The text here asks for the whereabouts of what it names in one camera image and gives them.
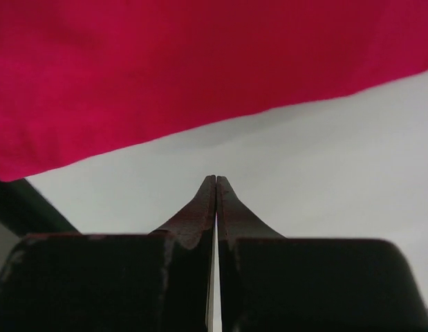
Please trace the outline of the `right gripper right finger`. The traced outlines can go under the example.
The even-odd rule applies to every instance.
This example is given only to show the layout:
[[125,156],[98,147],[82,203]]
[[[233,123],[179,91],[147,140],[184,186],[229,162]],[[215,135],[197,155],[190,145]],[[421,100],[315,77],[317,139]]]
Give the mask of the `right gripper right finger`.
[[216,180],[224,331],[428,331],[410,266],[383,239],[287,238]]

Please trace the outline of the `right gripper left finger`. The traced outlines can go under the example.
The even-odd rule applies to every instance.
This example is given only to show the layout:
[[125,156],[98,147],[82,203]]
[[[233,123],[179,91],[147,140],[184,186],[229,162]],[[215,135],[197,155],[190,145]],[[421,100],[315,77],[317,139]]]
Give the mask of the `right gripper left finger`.
[[32,234],[0,272],[0,331],[211,331],[216,178],[148,234]]

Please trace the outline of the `red t shirt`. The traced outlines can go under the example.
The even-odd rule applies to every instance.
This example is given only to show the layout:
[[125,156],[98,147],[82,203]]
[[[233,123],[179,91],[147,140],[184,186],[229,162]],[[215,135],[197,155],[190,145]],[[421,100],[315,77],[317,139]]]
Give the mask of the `red t shirt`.
[[0,180],[428,70],[428,1],[0,1]]

